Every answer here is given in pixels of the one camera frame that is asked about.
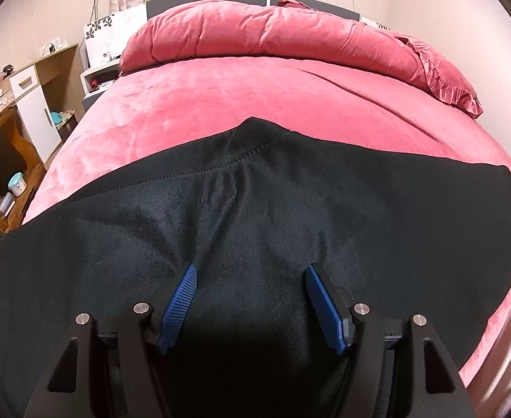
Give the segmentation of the black pants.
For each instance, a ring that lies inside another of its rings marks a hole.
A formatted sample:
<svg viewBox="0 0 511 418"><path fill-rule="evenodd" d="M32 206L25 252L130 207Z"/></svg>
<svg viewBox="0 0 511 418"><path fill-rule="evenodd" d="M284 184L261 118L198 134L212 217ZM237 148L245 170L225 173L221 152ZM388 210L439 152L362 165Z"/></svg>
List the black pants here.
<svg viewBox="0 0 511 418"><path fill-rule="evenodd" d="M510 291L510 170L251 118L100 177L0 238L0 416L25 412L78 313L129 310L185 263L198 289L162 361L172 415L322 417L343 365L306 268L380 315L424 314L463 366Z"/></svg>

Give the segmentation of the light blue cup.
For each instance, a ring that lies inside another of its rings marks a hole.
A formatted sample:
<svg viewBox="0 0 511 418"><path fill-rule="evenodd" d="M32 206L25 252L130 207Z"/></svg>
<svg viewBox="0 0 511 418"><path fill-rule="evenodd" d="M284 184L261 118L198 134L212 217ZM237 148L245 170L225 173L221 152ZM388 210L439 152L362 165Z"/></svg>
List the light blue cup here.
<svg viewBox="0 0 511 418"><path fill-rule="evenodd" d="M8 182L8 189L15 197L23 195L27 189L27 182L24 178L24 174L21 172L14 174Z"/></svg>

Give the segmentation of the pink velvet bed sheet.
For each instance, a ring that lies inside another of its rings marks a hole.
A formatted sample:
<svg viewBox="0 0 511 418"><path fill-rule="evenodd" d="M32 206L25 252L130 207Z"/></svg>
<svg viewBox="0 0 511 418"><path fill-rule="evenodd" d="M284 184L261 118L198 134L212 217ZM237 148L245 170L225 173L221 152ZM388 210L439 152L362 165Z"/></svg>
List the pink velvet bed sheet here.
<svg viewBox="0 0 511 418"><path fill-rule="evenodd" d="M251 118L321 141L504 166L511 174L510 157L480 124L398 79L320 61L208 57L120 78L54 161L31 220L119 168ZM510 307L511 286L473 355L457 366L465 384L480 372Z"/></svg>

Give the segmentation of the wooden desk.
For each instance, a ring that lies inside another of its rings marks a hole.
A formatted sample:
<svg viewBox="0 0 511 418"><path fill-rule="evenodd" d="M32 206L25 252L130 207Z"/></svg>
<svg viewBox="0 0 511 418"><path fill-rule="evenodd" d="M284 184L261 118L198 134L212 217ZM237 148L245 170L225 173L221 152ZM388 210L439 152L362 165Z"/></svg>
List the wooden desk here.
<svg viewBox="0 0 511 418"><path fill-rule="evenodd" d="M23 174L26 188L15 199L15 206L10 213L3 216L0 212L0 235L22 224L31 200L46 174L37 149L23 137L21 129L23 125L17 108L10 106L3 109L0 114L0 204L9 192L8 182L14 174Z"/></svg>

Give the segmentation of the white bedside table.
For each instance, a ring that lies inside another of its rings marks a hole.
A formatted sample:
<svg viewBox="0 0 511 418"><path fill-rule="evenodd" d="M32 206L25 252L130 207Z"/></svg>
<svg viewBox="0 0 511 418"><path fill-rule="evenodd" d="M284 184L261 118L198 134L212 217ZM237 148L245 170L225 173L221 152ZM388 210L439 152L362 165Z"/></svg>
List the white bedside table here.
<svg viewBox="0 0 511 418"><path fill-rule="evenodd" d="M104 63L97 67L90 67L80 74L84 97L82 105L84 111L99 99L99 97L114 83L119 77L119 59Z"/></svg>

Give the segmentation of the wooden and white cabinet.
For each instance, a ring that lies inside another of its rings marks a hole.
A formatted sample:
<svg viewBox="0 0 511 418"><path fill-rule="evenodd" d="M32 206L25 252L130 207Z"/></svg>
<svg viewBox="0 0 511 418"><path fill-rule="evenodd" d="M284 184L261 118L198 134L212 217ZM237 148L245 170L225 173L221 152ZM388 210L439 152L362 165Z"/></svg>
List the wooden and white cabinet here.
<svg viewBox="0 0 511 418"><path fill-rule="evenodd" d="M22 125L43 162L62 142L52 113L72 109L77 120L85 114L82 72L79 49L73 44L8 77Z"/></svg>

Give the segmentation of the white floral panel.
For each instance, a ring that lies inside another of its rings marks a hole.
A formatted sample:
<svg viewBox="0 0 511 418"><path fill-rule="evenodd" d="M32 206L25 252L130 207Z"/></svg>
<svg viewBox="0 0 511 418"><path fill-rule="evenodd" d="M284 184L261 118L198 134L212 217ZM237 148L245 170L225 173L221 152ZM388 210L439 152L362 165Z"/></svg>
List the white floral panel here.
<svg viewBox="0 0 511 418"><path fill-rule="evenodd" d="M84 37L89 66L97 67L119 57L129 38L146 22L146 5L140 4L86 24Z"/></svg>

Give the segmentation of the pink folded duvet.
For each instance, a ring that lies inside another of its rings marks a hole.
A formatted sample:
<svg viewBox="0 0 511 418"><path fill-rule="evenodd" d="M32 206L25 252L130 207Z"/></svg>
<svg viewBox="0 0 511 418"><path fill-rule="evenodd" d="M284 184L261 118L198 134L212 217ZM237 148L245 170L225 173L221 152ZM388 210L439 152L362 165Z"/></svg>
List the pink folded duvet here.
<svg viewBox="0 0 511 418"><path fill-rule="evenodd" d="M469 80L433 46L295 0L267 7L202 0L167 9L130 37L119 67L129 75L197 57L283 57L339 64L403 81L472 118L484 111Z"/></svg>

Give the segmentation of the grey headboard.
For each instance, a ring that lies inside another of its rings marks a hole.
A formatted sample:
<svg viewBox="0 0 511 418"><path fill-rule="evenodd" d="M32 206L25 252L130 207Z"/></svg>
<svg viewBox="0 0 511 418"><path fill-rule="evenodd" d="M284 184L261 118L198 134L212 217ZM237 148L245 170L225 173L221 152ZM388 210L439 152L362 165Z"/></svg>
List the grey headboard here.
<svg viewBox="0 0 511 418"><path fill-rule="evenodd" d="M151 19L168 9L180 6L182 4L200 1L209 0L150 0L146 3L147 18ZM344 19L355 21L360 20L360 14L353 11L352 9L344 9L342 7L338 7L318 0L221 0L221 1L234 1L250 5L259 5L262 7L284 6L287 4L287 1L294 1L296 4L303 5L304 7L334 14Z"/></svg>

